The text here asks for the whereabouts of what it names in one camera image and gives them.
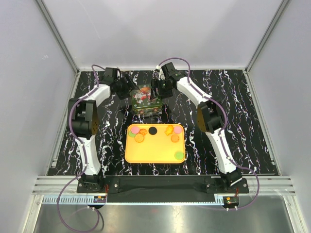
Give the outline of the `gold tin lid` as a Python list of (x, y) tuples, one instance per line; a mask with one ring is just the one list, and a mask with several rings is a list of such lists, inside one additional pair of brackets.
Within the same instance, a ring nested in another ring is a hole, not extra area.
[(138, 90), (131, 92), (131, 102), (136, 111), (160, 109), (163, 104), (160, 98), (151, 99), (151, 87), (147, 84), (138, 85)]

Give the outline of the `green christmas cookie tin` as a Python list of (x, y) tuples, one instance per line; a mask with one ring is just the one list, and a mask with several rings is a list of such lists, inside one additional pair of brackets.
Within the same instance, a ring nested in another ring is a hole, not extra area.
[(163, 104), (133, 104), (132, 111), (134, 115), (148, 117), (162, 113)]

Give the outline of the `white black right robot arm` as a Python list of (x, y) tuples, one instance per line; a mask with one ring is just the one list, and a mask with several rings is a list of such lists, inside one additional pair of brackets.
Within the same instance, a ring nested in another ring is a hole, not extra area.
[(218, 161), (220, 186), (225, 192), (232, 192), (242, 180), (241, 171), (233, 159), (225, 137), (227, 116), (222, 105), (204, 92), (190, 78), (190, 73), (177, 70), (173, 63), (159, 64), (151, 80), (150, 99), (173, 96), (173, 89), (184, 94), (197, 108), (199, 129), (209, 138)]

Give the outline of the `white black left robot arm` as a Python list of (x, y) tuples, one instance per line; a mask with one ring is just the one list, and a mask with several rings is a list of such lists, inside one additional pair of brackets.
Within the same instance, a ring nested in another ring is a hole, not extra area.
[(130, 97), (131, 91), (138, 87), (119, 68), (103, 68), (99, 65), (92, 65), (91, 68), (96, 84), (85, 95), (69, 100), (67, 128), (81, 154), (82, 172), (76, 176), (78, 192), (97, 193), (107, 189), (96, 149), (99, 128), (97, 108), (112, 94), (123, 100)]

